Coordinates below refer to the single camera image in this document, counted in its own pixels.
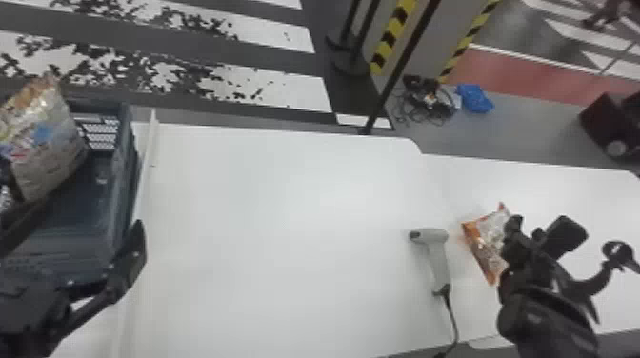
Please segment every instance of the white floor marking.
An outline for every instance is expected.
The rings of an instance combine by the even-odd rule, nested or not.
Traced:
[[[78,10],[81,4],[79,0],[71,3],[58,2],[53,6],[51,0],[2,1],[62,12]],[[301,26],[164,0],[109,0],[108,3],[113,3],[119,9],[110,10],[102,2],[88,1],[82,5],[92,8],[90,12],[83,13],[144,26],[219,33],[242,42],[314,53],[309,29]]]
[[[629,40],[607,35],[605,33],[578,28],[573,25],[565,24],[555,20],[545,19],[545,21],[549,25],[551,25],[554,30],[558,31],[565,37],[597,45],[603,48],[624,50],[630,44]]]
[[[625,24],[629,29],[633,30],[635,33],[640,35],[640,25],[636,24],[635,21],[629,19],[628,17],[623,17],[620,19],[620,22]]]
[[[365,124],[367,123],[367,120],[369,119],[369,117],[366,117],[364,115],[336,113],[335,116],[338,119],[339,124],[345,125],[345,126],[356,126],[356,127],[364,127]],[[392,129],[391,123],[387,118],[378,118],[378,120],[375,121],[374,128]]]
[[[552,66],[560,67],[560,68],[563,68],[563,69],[580,70],[580,71],[583,71],[583,72],[586,72],[586,73],[598,73],[599,72],[596,69],[590,69],[590,68],[586,68],[586,67],[583,67],[583,66],[566,64],[564,62],[552,61],[552,60],[548,60],[546,58],[542,58],[542,57],[538,57],[538,56],[531,56],[531,55],[524,54],[524,53],[492,48],[490,46],[484,46],[484,45],[478,45],[478,44],[470,44],[469,47],[472,48],[472,49],[484,50],[484,51],[487,51],[487,52],[492,52],[492,53],[497,53],[497,54],[503,54],[503,55],[506,55],[506,56],[509,56],[509,57],[520,58],[520,59],[523,59],[523,60],[528,60],[528,61],[532,61],[532,62],[538,62],[538,63],[541,63],[541,64],[552,65]]]
[[[78,86],[332,112],[320,77],[228,64],[203,65],[162,54],[0,31],[0,76],[40,75],[51,67]]]
[[[589,58],[591,60],[592,63],[595,64],[595,66],[599,67],[600,69],[605,68],[606,66],[608,66],[611,61],[613,61],[613,59],[611,57],[608,56],[604,56],[601,54],[597,54],[597,53],[593,53],[593,52],[587,52],[587,51],[582,51],[582,53],[587,56],[587,58]]]
[[[278,5],[285,8],[292,9],[302,9],[302,4],[300,4],[300,0],[253,0],[261,3],[268,3],[272,5]]]
[[[580,21],[592,16],[590,12],[582,11],[574,8],[567,8],[562,5],[553,4],[545,0],[522,0],[528,7],[550,12],[556,15],[565,16],[573,20]],[[607,25],[607,29],[615,30],[615,26],[612,24]]]
[[[640,46],[639,45],[633,46],[631,50],[629,50],[629,53],[632,53],[636,56],[640,56]]]
[[[609,64],[610,58],[593,52],[583,51],[583,53],[596,65],[601,68]],[[616,62],[606,74],[613,74],[620,77],[640,80],[640,65],[628,61],[620,60]]]
[[[579,2],[578,0],[560,0],[560,1],[564,1],[565,3],[569,3],[578,7],[583,6],[583,4],[581,2]]]

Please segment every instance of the plastic bag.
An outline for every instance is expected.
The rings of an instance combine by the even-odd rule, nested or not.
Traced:
[[[462,104],[466,109],[476,113],[487,113],[495,108],[493,102],[477,85],[458,85],[455,92],[462,97]]]
[[[490,285],[495,285],[508,267],[500,256],[500,249],[505,239],[504,227],[510,217],[507,207],[500,203],[498,211],[462,224],[471,253]]]
[[[0,155],[27,202],[46,196],[87,157],[52,74],[34,79],[0,108]]]

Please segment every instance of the black pole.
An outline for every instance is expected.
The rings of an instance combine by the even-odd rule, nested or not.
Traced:
[[[340,41],[347,41],[347,37],[351,33],[351,27],[353,26],[355,13],[358,12],[358,8],[360,7],[361,1],[362,0],[353,0],[353,2],[351,2],[351,7],[349,8],[349,14],[347,15],[347,21],[345,21],[345,26],[342,27],[342,31],[340,32]]]
[[[378,114],[380,114],[382,109],[384,109],[385,105],[387,104],[387,100],[389,99],[389,96],[391,95],[391,92],[393,91],[395,84],[398,82],[398,80],[400,79],[400,76],[402,76],[402,73],[405,71],[405,67],[407,66],[407,63],[409,62],[409,60],[411,59],[411,56],[413,55],[413,51],[418,46],[418,43],[422,38],[422,33],[427,29],[427,26],[431,22],[431,18],[433,18],[435,11],[438,9],[438,6],[440,6],[441,1],[442,0],[429,1],[427,8],[422,13],[422,17],[420,18],[420,21],[415,26],[415,30],[413,31],[413,34],[411,35],[411,38],[409,39],[409,42],[407,43],[405,50],[402,52],[402,56],[400,56],[400,59],[398,60],[398,64],[395,66],[395,69],[393,69],[393,73],[391,74],[389,81],[387,81],[387,84],[385,85],[385,88],[383,89],[382,94],[380,95],[380,99],[378,103],[375,105],[375,112],[371,114],[371,116],[369,117],[369,120],[367,120],[367,124],[358,131],[360,134],[362,135],[371,134],[371,130],[375,125],[375,121],[378,119]]]
[[[355,38],[351,34],[351,27],[353,27],[353,20],[355,19],[355,14],[358,12],[358,8],[360,7],[361,2],[362,0],[351,1],[347,19],[345,20],[345,24],[342,26],[340,32],[338,33],[336,29],[329,32],[327,36],[325,36],[325,39],[327,40],[329,46],[331,46],[335,50],[350,50],[353,48],[353,42],[355,41]]]
[[[378,11],[380,1],[381,0],[371,0],[371,4],[369,5],[367,14],[365,15],[365,20],[362,23],[360,32],[358,32],[358,37],[355,40],[355,44],[353,45],[353,48],[351,48],[351,52],[348,56],[343,53],[336,53],[333,56],[333,64],[343,74],[356,77],[366,76],[369,74],[370,66],[362,57],[362,47],[365,45],[365,40],[367,40],[367,34],[369,33],[371,24],[373,24],[373,18],[375,17],[375,13]]]
[[[355,46],[351,49],[351,62],[355,61],[360,55],[360,52],[362,52],[362,47],[365,45],[365,40],[367,40],[367,34],[369,33],[371,24],[373,24],[373,17],[375,17],[375,13],[378,12],[379,6],[380,0],[371,0],[371,4],[365,15],[365,21],[362,23],[360,32],[358,32],[358,39],[355,40]]]

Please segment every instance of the yellow and black striped pole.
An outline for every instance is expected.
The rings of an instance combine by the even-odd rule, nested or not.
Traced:
[[[409,20],[411,13],[415,9],[416,3],[417,0],[398,1],[398,5],[395,7],[387,25],[387,30],[382,35],[380,45],[378,45],[378,49],[371,59],[371,73],[382,73],[382,69],[393,54],[393,47],[402,36],[402,32],[405,31],[405,25],[407,25],[407,20]]]
[[[471,29],[469,30],[469,32],[467,32],[467,35],[460,41],[458,46],[455,48],[455,52],[453,53],[453,56],[445,65],[445,69],[442,70],[442,72],[440,73],[440,77],[438,77],[438,82],[445,83],[447,81],[447,78],[449,78],[449,75],[455,68],[455,65],[458,64],[458,61],[460,61],[460,57],[462,57],[462,55],[465,54],[465,51],[469,47],[471,41],[473,41],[473,37],[475,37],[475,35],[480,31],[480,29],[482,29],[485,23],[487,23],[487,20],[489,20],[491,13],[498,6],[499,2],[500,0],[489,0],[489,2],[485,6],[485,8],[482,10],[482,12],[473,20],[473,22],[471,23]]]

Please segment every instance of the white table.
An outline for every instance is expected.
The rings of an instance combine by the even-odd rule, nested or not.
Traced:
[[[156,140],[129,356],[372,357],[450,341],[407,239],[446,218],[428,209],[445,204],[412,142],[169,125]]]
[[[591,239],[562,260],[576,277],[597,271],[610,238],[640,248],[640,185],[625,172],[422,155],[397,138],[155,130],[136,204],[150,259],[105,315],[113,358],[375,357],[446,345],[426,253],[406,238],[419,227],[451,234],[462,339],[491,337],[495,288],[459,225],[500,200],[527,229],[559,214],[587,228]],[[624,309],[638,280],[616,275],[597,296],[599,332],[640,327],[640,313]]]
[[[503,201],[514,214],[525,218],[524,232],[546,228],[558,215],[568,215],[584,226],[589,240],[560,263],[576,279],[591,277],[605,257],[601,247],[609,240],[623,240],[640,259],[640,181],[630,172],[515,163],[488,159],[425,155],[429,168],[451,212],[447,229],[455,238],[448,245],[453,304],[458,316],[494,322],[500,309],[494,288],[483,276],[470,252],[462,245],[459,223],[496,210]],[[597,333],[640,328],[640,276],[616,271],[607,288],[593,299],[600,316]],[[486,334],[485,327],[460,325],[464,339]],[[493,348],[478,342],[475,347]]]

